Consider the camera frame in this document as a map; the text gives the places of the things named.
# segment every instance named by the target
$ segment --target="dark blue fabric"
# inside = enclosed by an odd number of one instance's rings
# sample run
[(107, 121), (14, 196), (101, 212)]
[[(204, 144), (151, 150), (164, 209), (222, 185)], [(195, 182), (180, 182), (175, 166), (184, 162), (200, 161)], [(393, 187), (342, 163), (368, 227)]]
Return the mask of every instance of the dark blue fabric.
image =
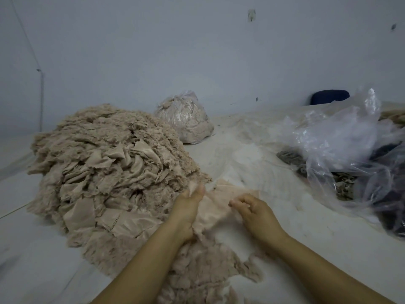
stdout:
[(317, 91), (311, 97), (311, 105), (320, 105), (322, 103), (331, 103), (332, 101), (342, 101), (350, 97), (348, 91), (344, 90), (325, 90)]

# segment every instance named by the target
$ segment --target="clear plastic bag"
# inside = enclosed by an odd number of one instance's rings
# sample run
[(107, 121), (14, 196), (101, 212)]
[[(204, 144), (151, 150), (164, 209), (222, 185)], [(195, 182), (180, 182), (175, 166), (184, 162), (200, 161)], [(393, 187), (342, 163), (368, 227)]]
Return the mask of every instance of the clear plastic bag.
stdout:
[(295, 121), (286, 117), (279, 141), (306, 162), (299, 172), (323, 204), (366, 218), (372, 210), (405, 237), (405, 129), (379, 121), (380, 107), (370, 89)]
[(158, 106), (155, 116), (169, 123), (183, 143), (200, 143), (214, 131), (214, 125), (193, 91), (168, 97)]

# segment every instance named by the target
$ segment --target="white wall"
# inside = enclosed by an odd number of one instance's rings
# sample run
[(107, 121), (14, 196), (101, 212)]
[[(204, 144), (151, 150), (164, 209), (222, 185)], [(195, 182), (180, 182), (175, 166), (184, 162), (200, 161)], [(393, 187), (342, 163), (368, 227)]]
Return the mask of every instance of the white wall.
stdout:
[(104, 102), (153, 111), (187, 89), (210, 115), (370, 82), (405, 101), (405, 0), (15, 2), (47, 75), (46, 128)]
[(0, 0), (0, 138), (38, 131), (40, 73), (9, 0)]

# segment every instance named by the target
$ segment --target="work surface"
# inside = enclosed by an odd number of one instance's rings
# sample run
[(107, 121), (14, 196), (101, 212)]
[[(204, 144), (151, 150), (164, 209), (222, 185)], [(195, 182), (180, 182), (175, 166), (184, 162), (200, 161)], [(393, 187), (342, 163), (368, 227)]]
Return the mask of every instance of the work surface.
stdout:
[[(302, 107), (296, 111), (309, 109)], [(214, 118), (214, 135), (187, 145), (190, 156), (214, 180), (261, 191), (282, 227), (294, 238), (367, 286), (405, 303), (405, 242), (394, 239), (361, 218), (338, 214), (314, 200), (302, 179), (276, 156), (272, 143), (286, 113), (250, 113)], [(29, 153), (32, 136), (3, 141), (1, 168)], [(82, 259), (79, 248), (68, 248), (55, 226), (25, 208), (40, 176), (7, 168), (0, 182), (0, 298), (2, 303), (86, 303), (110, 279)], [(253, 246), (241, 225), (226, 222), (213, 233), (245, 260)], [(242, 277), (231, 284), (243, 296), (263, 303), (309, 303), (294, 276), (280, 263), (256, 262), (265, 281)]]

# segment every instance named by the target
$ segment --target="bare arm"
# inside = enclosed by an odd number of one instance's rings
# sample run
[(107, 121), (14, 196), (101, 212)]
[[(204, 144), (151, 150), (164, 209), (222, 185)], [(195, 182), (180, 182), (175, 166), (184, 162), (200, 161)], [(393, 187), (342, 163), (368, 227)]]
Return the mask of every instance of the bare arm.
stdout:
[(153, 303), (166, 279), (177, 251), (193, 237), (191, 224), (204, 196), (200, 186), (191, 197), (180, 194), (169, 219), (160, 225), (124, 270), (92, 301), (92, 304)]
[(318, 303), (393, 303), (287, 235), (264, 201), (246, 194), (230, 205), (238, 210), (244, 225), (266, 252), (276, 252)]

